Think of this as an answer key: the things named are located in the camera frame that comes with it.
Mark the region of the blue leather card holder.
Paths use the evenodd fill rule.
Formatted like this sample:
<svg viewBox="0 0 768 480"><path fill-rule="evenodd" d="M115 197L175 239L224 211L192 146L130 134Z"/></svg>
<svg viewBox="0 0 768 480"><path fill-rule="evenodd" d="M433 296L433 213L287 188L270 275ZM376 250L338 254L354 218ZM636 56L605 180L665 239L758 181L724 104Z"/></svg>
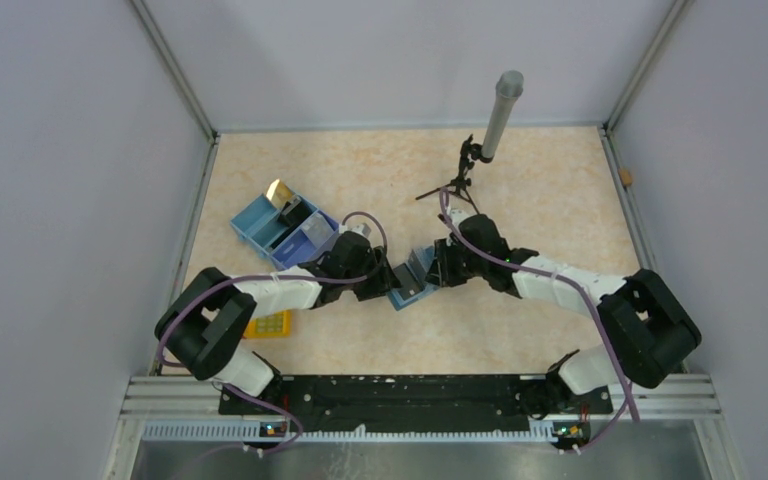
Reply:
<svg viewBox="0 0 768 480"><path fill-rule="evenodd" d="M425 280L434 253L433 246L414 248L405 262L393 268L400 286L390 290L387 297L396 311L417 303L439 289L439 286Z"/></svg>

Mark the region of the black credit card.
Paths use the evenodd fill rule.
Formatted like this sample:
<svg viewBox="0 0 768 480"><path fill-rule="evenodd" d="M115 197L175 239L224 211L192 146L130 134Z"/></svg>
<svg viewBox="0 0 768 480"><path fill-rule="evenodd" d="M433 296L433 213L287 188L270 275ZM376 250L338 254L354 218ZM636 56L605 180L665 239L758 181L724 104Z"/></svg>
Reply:
<svg viewBox="0 0 768 480"><path fill-rule="evenodd" d="M416 278L407 263L395 267L394 274L399 282L396 293L401 299L410 299L423 291L424 286Z"/></svg>

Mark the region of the blue compartment organizer tray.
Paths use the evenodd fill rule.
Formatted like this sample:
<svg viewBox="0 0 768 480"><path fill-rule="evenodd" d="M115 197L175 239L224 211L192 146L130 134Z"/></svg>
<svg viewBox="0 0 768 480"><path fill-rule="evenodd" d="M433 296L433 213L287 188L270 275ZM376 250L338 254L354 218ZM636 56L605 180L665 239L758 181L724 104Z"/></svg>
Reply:
<svg viewBox="0 0 768 480"><path fill-rule="evenodd" d="M304 196L295 195L290 207L285 214L265 194L260 194L230 220L237 237L278 270L316 259L333 245L338 234L338 222ZM334 228L333 236L319 247L310 242L301 228L315 212L325 216Z"/></svg>

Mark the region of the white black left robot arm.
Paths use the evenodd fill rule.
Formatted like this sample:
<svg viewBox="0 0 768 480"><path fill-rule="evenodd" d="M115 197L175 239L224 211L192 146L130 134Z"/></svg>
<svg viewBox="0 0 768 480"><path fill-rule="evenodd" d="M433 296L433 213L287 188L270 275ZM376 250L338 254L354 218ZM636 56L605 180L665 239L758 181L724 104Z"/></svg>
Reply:
<svg viewBox="0 0 768 480"><path fill-rule="evenodd" d="M360 301L396 283L386 245L354 230L340 233L319 258L270 274L232 278L216 267L199 272L155 326L161 351L195 379L230 384L257 413L279 404L277 369L242 344L250 321L286 310L312 310L346 291Z"/></svg>

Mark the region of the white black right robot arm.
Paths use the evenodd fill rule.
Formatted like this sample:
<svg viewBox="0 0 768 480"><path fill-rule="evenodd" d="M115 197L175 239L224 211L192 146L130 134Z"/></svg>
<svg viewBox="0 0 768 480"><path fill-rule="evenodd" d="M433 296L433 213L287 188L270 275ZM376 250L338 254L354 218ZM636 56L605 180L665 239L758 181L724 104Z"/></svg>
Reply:
<svg viewBox="0 0 768 480"><path fill-rule="evenodd" d="M594 273L509 247L484 214L447 207L438 217L450 235L434 244L427 282L450 288L480 278L497 292L594 321L601 345L566 354L546 375L547 400L560 412L574 411L588 393L621 381L653 389L702 342L689 313L652 270Z"/></svg>

